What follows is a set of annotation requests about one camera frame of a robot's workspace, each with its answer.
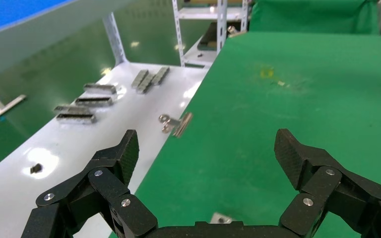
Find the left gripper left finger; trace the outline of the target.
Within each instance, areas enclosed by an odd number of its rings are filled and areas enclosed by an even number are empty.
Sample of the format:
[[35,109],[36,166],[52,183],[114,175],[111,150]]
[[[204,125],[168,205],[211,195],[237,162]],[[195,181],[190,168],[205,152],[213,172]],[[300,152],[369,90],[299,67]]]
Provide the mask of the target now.
[[144,238],[156,217],[128,185],[139,155],[137,132],[129,129],[116,146],[97,151],[78,174],[40,194],[23,238],[71,238],[100,214],[120,238]]

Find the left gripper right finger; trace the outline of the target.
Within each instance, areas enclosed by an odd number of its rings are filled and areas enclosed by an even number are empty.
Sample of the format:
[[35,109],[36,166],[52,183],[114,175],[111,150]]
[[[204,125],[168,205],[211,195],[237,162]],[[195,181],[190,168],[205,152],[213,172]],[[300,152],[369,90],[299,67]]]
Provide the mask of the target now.
[[344,168],[324,149],[300,143],[279,129],[275,158],[298,192],[279,226],[312,238],[328,213],[339,216],[363,238],[381,238],[381,184]]

